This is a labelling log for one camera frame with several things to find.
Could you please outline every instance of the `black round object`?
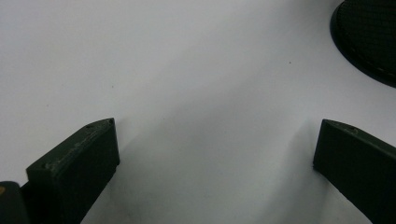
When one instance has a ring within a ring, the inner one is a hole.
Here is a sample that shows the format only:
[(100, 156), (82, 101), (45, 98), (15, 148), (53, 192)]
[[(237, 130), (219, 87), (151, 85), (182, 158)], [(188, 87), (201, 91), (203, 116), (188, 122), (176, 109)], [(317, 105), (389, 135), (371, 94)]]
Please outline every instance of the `black round object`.
[(396, 87), (396, 1), (346, 0), (332, 14), (331, 32), (352, 64)]

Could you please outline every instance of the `white table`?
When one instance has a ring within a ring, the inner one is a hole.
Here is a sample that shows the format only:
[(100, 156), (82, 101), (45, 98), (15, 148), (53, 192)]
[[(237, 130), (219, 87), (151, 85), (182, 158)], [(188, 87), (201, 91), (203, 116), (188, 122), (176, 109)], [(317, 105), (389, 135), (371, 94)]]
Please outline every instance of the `white table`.
[(2, 1), (0, 180), (114, 117), (84, 224), (370, 223), (312, 169), (322, 119), (396, 145), (396, 90), (332, 42), (339, 4)]

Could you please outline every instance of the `textured black surface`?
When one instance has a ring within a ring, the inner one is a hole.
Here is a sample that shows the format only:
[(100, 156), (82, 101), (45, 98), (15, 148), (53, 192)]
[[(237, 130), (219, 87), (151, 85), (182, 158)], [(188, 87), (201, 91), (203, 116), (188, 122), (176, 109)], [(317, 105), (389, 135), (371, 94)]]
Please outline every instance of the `textured black surface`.
[(104, 119), (81, 128), (30, 165), (28, 189), (44, 204), (44, 223), (79, 223), (119, 163), (114, 119)]
[(0, 224), (30, 224), (20, 186), (11, 181), (0, 182)]
[(363, 73), (396, 86), (396, 1), (346, 0), (331, 30), (337, 48)]
[(374, 224), (396, 223), (396, 148), (353, 126), (323, 120), (314, 168)]

